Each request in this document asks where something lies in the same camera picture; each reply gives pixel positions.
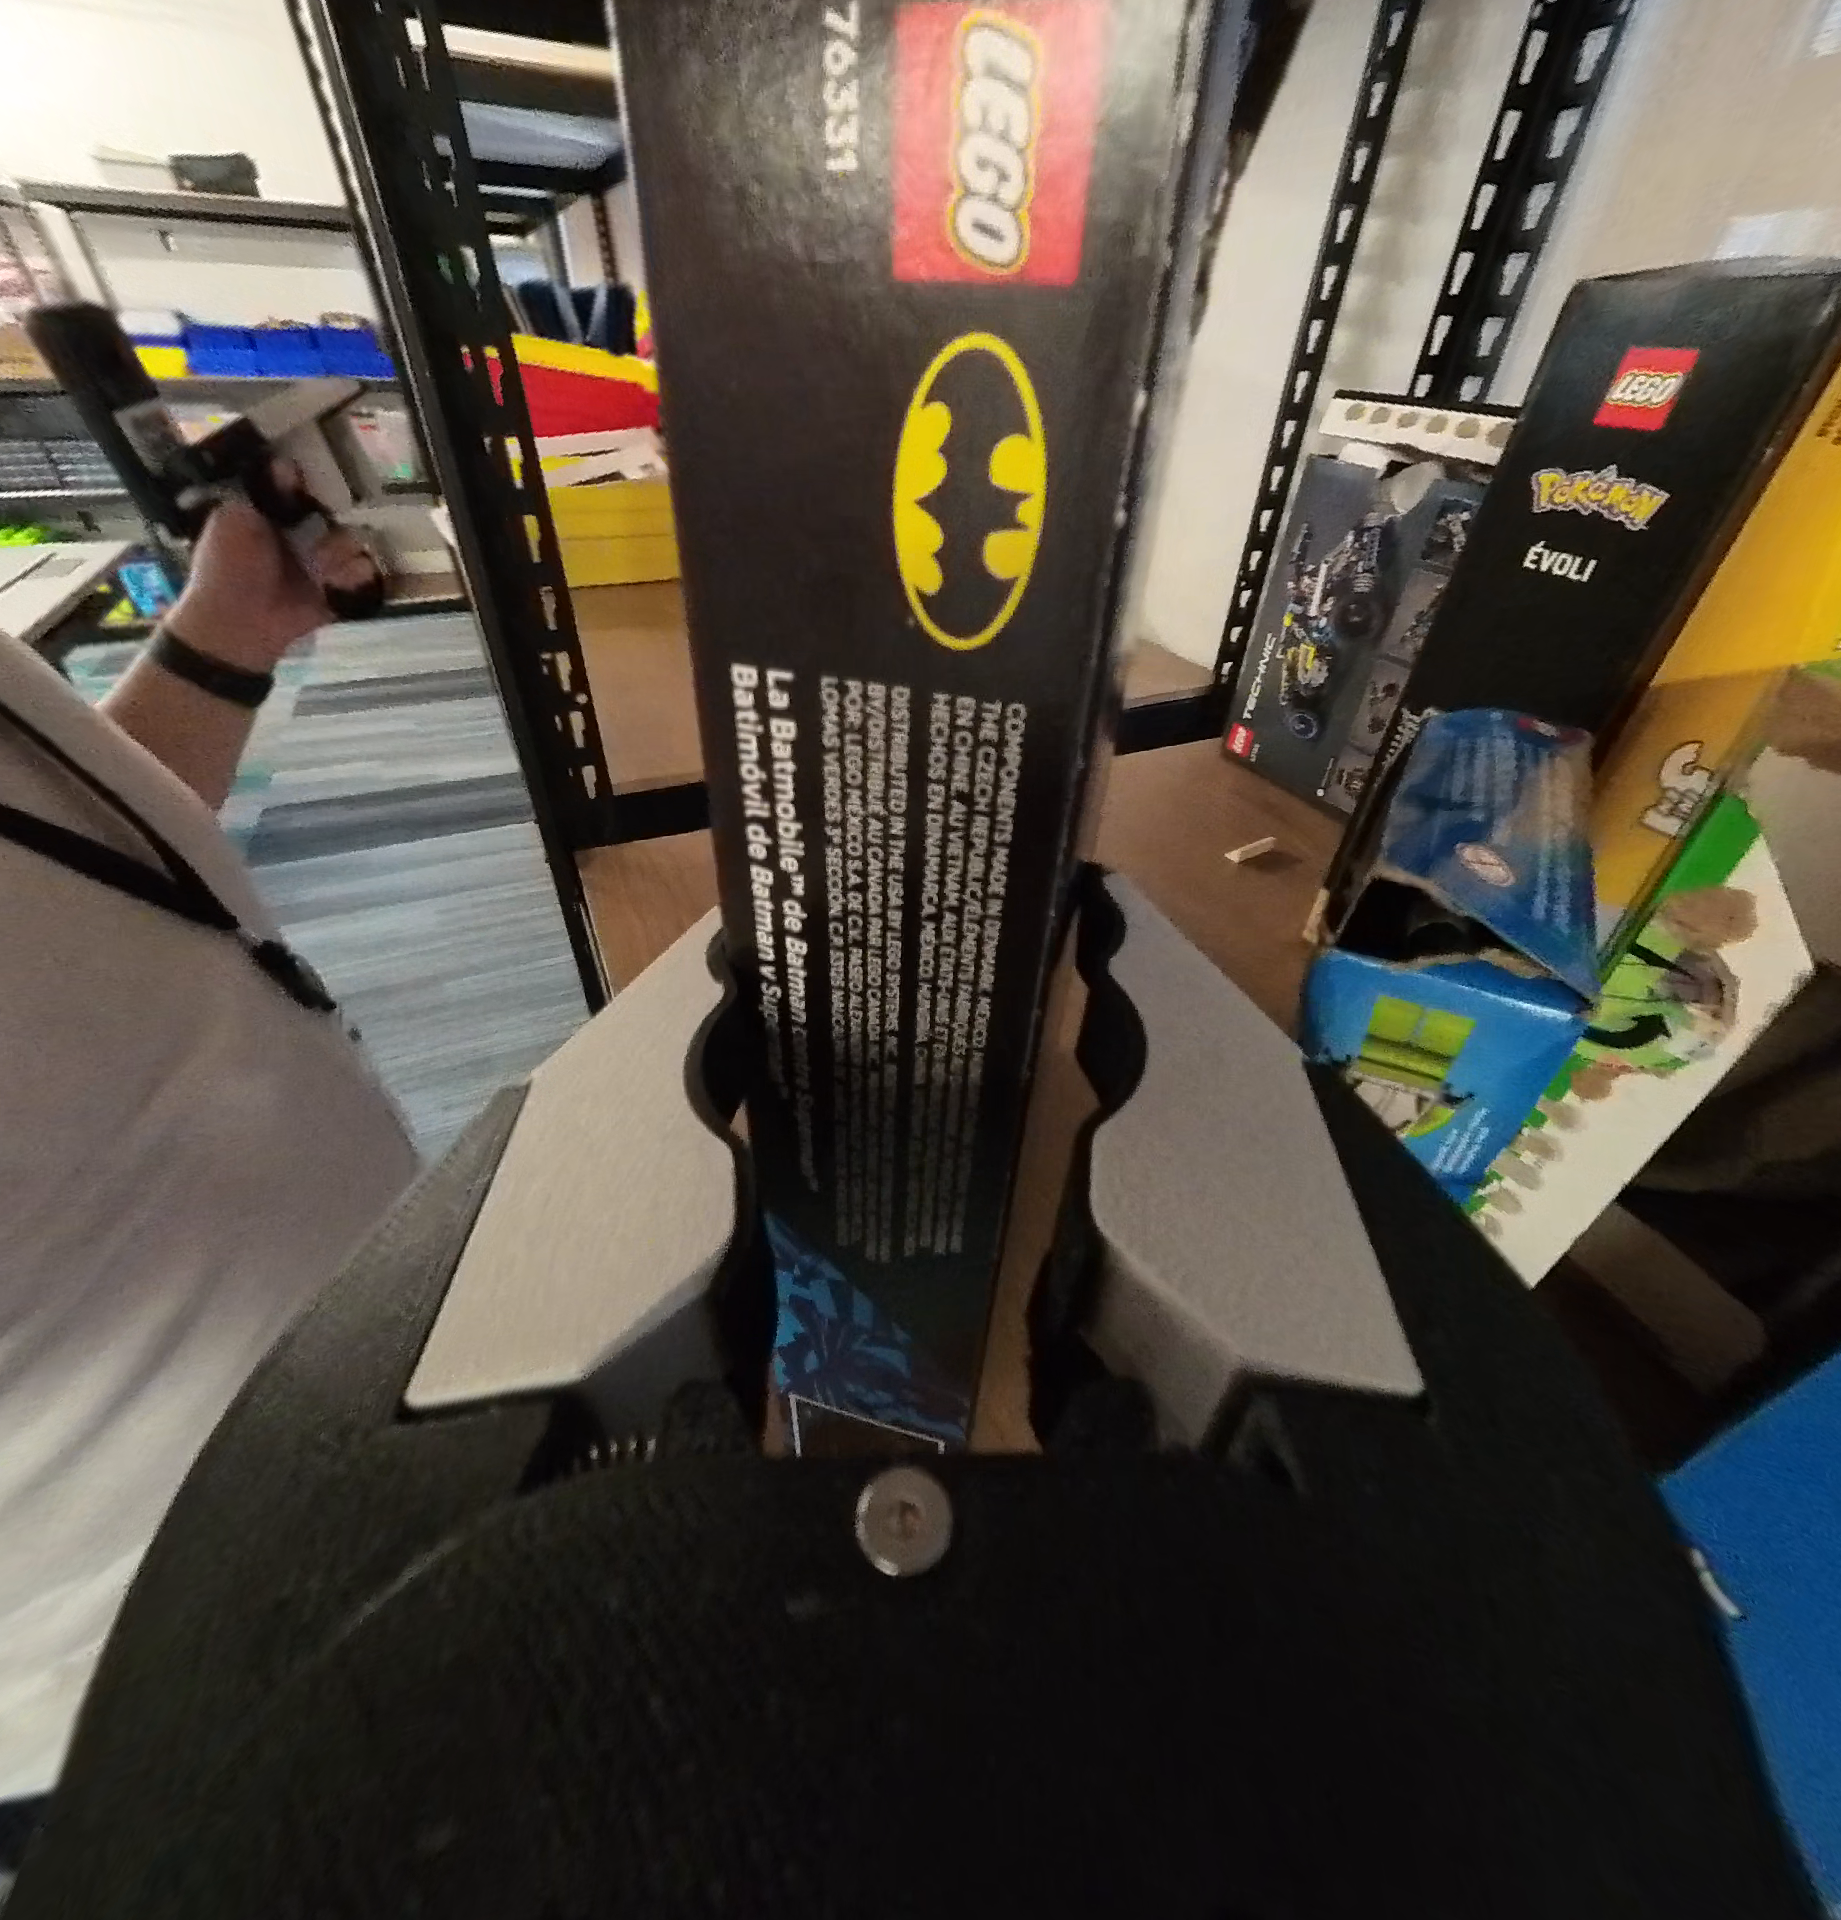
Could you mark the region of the large blue toy box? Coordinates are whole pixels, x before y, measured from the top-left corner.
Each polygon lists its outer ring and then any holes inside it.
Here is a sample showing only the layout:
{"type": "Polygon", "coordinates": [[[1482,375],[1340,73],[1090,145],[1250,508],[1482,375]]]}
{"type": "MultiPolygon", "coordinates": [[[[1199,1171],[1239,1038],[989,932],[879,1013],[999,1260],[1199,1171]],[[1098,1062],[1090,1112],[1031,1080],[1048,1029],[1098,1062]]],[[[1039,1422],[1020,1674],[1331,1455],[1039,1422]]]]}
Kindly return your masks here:
{"type": "Polygon", "coordinates": [[[1724,1614],[1778,1809],[1841,1916],[1841,1353],[1661,1489],[1724,1614]]]}

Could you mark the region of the black metal rack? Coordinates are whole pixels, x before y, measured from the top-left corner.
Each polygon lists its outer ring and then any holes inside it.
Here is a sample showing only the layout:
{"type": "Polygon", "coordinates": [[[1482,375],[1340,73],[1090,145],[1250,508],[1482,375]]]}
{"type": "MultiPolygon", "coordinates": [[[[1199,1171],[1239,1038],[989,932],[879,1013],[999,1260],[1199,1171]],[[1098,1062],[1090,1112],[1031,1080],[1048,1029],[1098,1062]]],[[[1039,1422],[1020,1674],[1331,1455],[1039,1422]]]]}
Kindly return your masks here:
{"type": "MultiPolygon", "coordinates": [[[[644,184],[610,38],[619,5],[607,5],[607,22],[590,22],[590,13],[598,5],[286,5],[374,295],[395,317],[430,470],[466,540],[458,565],[542,830],[576,973],[598,1011],[614,980],[578,859],[703,830],[711,801],[699,775],[619,781],[607,759],[576,641],[572,540],[546,529],[542,449],[557,423],[542,396],[527,396],[527,316],[506,302],[492,250],[497,211],[518,216],[517,198],[534,192],[546,216],[563,199],[590,199],[610,264],[602,198],[644,184]],[[469,51],[469,30],[527,38],[534,22],[549,55],[610,55],[598,90],[620,145],[598,163],[485,156],[471,145],[469,66],[527,57],[469,51]]],[[[1134,152],[1123,108],[1103,106],[1129,61],[1115,30],[1123,13],[1134,28],[1155,22],[1155,5],[935,5],[1031,36],[1028,77],[997,66],[974,116],[965,116],[960,51],[911,61],[885,38],[911,5],[813,13],[813,175],[865,184],[803,199],[885,208],[839,255],[885,268],[894,284],[1070,285],[1087,264],[1090,187],[1124,175],[1134,152]]],[[[1479,410],[1623,30],[1629,5],[1529,5],[1407,379],[1412,396],[1479,410]]]]}

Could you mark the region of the black racing car toy box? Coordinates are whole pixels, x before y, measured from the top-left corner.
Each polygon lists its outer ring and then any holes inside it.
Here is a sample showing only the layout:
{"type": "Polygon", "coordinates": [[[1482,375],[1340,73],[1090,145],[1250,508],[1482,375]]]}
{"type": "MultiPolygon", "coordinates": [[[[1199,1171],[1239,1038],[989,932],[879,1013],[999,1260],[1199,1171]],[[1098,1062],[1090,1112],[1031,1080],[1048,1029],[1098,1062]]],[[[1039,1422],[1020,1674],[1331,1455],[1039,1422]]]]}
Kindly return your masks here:
{"type": "Polygon", "coordinates": [[[1515,419],[1482,401],[1320,403],[1248,598],[1223,754],[1339,819],[1356,810],[1515,419]]]}

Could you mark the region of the black wristband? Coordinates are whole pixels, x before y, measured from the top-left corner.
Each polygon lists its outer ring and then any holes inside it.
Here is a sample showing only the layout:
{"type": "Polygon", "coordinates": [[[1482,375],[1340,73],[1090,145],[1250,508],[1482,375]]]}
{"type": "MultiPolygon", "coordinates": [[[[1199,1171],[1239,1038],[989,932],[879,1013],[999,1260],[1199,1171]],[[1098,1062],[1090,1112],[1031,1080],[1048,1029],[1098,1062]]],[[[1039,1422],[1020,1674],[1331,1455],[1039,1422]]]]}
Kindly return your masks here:
{"type": "Polygon", "coordinates": [[[171,620],[152,624],[142,662],[152,664],[160,675],[182,679],[202,696],[241,713],[260,713],[277,687],[270,668],[244,668],[235,662],[219,662],[190,646],[171,620]]]}

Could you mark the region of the red yellow storage bins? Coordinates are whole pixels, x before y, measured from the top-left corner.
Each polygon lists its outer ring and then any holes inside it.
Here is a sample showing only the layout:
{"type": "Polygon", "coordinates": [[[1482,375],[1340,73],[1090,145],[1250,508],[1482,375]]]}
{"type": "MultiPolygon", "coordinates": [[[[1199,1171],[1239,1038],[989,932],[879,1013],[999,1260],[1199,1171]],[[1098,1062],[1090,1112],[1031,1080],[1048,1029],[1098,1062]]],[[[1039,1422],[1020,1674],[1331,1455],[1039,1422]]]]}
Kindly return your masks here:
{"type": "Polygon", "coordinates": [[[518,329],[510,364],[568,587],[675,580],[656,360],[518,329]]]}

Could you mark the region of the dark blue toy box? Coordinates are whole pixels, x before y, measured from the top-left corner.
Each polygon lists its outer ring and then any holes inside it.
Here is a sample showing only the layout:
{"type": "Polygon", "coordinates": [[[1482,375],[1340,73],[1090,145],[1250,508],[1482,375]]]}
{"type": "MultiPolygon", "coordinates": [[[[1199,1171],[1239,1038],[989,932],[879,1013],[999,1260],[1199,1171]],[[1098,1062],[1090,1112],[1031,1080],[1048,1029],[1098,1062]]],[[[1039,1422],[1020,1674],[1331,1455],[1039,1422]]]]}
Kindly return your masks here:
{"type": "Polygon", "coordinates": [[[1339,935],[1416,737],[1509,709],[1608,738],[1841,375],[1841,255],[1578,280],[1320,881],[1339,935]]]}

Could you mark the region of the black toy box yellow emblem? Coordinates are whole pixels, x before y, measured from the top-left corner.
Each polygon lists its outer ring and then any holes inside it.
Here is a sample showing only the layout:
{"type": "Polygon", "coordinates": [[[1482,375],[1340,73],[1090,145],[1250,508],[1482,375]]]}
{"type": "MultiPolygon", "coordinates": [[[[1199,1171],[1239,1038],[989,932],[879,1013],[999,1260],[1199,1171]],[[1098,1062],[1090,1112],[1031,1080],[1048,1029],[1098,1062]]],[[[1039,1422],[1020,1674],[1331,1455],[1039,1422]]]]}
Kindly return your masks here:
{"type": "Polygon", "coordinates": [[[786,1449],[969,1442],[1250,5],[610,5],[786,1449]]]}

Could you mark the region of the white shirt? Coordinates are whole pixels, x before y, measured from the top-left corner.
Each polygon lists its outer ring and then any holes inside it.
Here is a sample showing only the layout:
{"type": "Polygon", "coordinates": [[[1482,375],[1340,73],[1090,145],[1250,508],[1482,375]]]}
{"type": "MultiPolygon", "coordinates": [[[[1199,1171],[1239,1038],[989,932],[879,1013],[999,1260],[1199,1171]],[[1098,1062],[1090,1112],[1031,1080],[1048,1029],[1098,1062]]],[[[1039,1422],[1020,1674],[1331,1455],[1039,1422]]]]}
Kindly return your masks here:
{"type": "Polygon", "coordinates": [[[54,1784],[197,1453],[416,1164],[216,807],[0,633],[0,1801],[54,1784]]]}

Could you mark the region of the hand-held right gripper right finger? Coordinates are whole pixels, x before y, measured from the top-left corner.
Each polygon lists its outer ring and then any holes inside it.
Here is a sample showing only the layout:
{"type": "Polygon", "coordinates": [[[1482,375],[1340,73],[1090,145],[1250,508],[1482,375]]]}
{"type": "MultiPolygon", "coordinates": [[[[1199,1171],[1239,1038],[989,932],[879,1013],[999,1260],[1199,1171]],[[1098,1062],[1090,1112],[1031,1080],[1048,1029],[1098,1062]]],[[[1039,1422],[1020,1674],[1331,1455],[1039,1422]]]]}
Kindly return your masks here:
{"type": "Polygon", "coordinates": [[[1090,1112],[1054,1215],[1054,1449],[1218,1453],[1256,1388],[1425,1375],[1296,1043],[1119,872],[1075,942],[1090,1112]]]}

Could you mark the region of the green white toy box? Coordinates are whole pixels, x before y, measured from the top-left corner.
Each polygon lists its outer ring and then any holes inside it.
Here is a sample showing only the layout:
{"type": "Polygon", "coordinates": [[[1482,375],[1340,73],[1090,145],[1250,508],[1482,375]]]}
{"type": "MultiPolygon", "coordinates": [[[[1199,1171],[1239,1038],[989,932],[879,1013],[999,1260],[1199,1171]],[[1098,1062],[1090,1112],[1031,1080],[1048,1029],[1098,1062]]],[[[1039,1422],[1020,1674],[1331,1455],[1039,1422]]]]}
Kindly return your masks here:
{"type": "Polygon", "coordinates": [[[1812,977],[1745,799],[1685,839],[1572,1053],[1463,1203],[1539,1287],[1812,977]]]}

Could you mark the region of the small blue toy box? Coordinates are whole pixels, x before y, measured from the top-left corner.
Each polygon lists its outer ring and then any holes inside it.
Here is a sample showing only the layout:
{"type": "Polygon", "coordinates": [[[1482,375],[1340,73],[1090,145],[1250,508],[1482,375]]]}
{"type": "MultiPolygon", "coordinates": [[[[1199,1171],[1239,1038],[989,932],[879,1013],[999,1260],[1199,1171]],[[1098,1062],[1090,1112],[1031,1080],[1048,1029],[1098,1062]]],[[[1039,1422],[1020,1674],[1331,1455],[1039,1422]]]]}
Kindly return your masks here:
{"type": "Polygon", "coordinates": [[[1303,982],[1306,1062],[1454,1203],[1482,1189],[1601,996],[1589,775],[1589,731],[1509,709],[1437,713],[1303,982]]]}

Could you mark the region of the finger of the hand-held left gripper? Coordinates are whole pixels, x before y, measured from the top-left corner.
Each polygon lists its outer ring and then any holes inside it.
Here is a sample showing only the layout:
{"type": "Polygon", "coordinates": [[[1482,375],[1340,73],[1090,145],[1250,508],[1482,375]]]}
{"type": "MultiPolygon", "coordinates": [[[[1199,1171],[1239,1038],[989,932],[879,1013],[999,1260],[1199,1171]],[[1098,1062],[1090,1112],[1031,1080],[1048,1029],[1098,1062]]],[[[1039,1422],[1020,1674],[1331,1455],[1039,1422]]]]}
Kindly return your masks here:
{"type": "Polygon", "coordinates": [[[371,396],[361,379],[302,379],[254,396],[216,427],[216,474],[235,483],[260,460],[290,460],[302,474],[361,483],[350,410],[371,396]]]}

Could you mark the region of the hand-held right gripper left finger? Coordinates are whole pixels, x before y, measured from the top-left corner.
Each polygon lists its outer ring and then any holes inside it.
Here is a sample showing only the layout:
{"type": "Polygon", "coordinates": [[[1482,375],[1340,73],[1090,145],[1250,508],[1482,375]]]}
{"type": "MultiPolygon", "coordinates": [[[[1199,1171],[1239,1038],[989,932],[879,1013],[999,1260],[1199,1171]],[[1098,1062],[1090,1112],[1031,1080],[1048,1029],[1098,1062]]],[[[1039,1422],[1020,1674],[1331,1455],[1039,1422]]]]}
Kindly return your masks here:
{"type": "Polygon", "coordinates": [[[699,918],[522,1087],[409,1413],[572,1396],[656,1421],[691,1380],[766,1405],[766,1252],[741,1108],[757,1025],[699,918]]]}

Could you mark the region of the person's left hand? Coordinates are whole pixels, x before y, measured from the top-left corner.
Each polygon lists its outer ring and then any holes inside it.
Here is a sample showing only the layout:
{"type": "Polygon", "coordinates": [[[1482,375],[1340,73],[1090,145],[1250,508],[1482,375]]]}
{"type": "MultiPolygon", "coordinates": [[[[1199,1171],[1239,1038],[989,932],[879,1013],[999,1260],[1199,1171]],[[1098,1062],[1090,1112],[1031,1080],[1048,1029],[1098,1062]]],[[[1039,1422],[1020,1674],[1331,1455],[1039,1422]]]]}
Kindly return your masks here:
{"type": "Polygon", "coordinates": [[[332,588],[361,588],[374,577],[374,553],[350,529],[332,527],[299,546],[248,498],[228,495],[203,520],[190,587],[167,624],[202,655],[266,675],[290,646],[333,620],[332,588]]]}

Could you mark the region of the brown wooden shelf board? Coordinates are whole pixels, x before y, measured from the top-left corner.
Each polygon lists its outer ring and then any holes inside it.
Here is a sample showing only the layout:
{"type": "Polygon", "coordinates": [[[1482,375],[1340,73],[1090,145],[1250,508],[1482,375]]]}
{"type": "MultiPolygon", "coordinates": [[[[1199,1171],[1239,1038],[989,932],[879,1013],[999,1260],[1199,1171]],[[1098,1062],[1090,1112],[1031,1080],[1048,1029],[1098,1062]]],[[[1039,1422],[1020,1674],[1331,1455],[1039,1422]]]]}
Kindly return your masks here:
{"type": "Polygon", "coordinates": [[[598,738],[619,792],[703,775],[682,580],[572,588],[598,738]]]}

